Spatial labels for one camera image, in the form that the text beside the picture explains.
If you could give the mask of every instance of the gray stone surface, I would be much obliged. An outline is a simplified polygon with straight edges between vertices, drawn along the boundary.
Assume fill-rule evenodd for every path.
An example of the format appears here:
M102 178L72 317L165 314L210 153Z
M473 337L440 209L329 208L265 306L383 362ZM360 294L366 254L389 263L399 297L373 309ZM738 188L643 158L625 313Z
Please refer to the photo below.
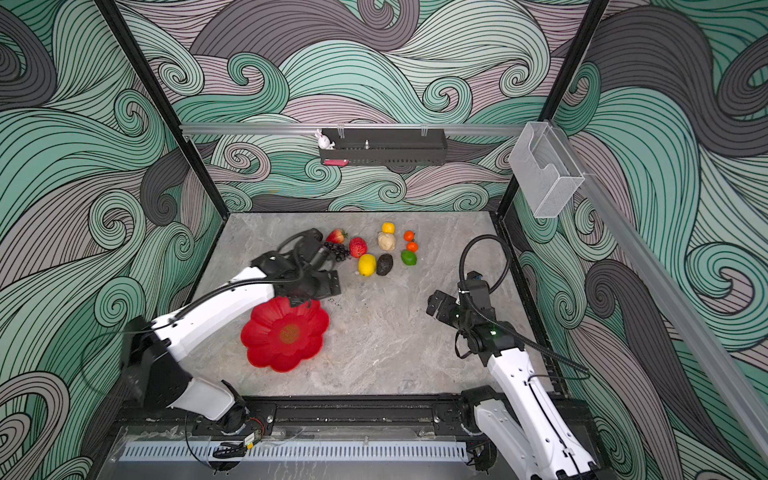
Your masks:
M225 379L243 395L341 395L460 392L491 384L476 356L458 359L455 330L425 313L435 289L455 296L458 259L467 242L494 233L486 212L462 213L313 213L234 214L227 222L196 295L221 285L248 262L290 235L311 227L328 234L343 228L368 243L377 257L382 223L396 225L395 266L388 276L356 274L357 260L338 265L342 295L322 301L331 318L323 349L293 371L277 373L248 363L240 331L250 318L243 314L201 343L183 365L195 375ZM413 230L420 249L416 266L403 265L402 234ZM466 271L477 270L490 282L502 271L501 247L485 240L473 247ZM515 284L508 276L492 295L499 319L533 338ZM466 344L459 341L459 349ZM541 357L531 354L536 373L546 373Z

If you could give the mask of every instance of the red flower-shaped bowl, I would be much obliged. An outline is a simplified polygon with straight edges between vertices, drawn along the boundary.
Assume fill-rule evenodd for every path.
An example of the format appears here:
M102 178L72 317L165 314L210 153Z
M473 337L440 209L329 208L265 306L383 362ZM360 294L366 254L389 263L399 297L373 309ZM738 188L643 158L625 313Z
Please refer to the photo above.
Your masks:
M248 347L251 365L289 372L323 348L323 334L329 324L320 302L312 300L311 304L291 308L286 297L278 296L253 309L240 340Z

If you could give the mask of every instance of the lemon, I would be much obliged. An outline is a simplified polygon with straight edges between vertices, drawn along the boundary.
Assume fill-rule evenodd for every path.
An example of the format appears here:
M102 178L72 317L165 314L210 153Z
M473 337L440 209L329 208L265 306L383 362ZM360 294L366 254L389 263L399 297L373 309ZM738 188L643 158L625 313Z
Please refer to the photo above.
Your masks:
M371 276L373 272L376 272L376 257L370 253L366 253L357 262L357 270L360 275Z

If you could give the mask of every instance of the red strawberry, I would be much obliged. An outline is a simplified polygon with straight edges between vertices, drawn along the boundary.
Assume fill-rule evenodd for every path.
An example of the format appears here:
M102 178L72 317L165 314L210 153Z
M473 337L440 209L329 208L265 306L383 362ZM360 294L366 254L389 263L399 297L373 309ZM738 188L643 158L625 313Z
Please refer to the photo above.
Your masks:
M355 237L349 242L349 253L355 258L360 258L368 252L366 241L360 237Z
M344 237L346 237L346 232L340 228L337 228L331 232L328 238L326 238L326 242L344 243Z

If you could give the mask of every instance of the wall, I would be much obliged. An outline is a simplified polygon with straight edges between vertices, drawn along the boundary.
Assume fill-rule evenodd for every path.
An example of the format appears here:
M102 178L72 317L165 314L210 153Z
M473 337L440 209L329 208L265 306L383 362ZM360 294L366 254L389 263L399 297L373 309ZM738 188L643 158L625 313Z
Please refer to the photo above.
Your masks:
M768 399L768 4L651 3L602 21L555 121ZM515 209L548 335L592 371L568 386L621 477L768 478L590 201Z
M0 476L84 478L114 333L185 301L221 219L91 0L0 7Z
M624 0L626 8L641 0ZM535 120L588 0L119 0L182 122ZM324 167L312 137L201 136L233 211L495 210L515 139L442 167Z

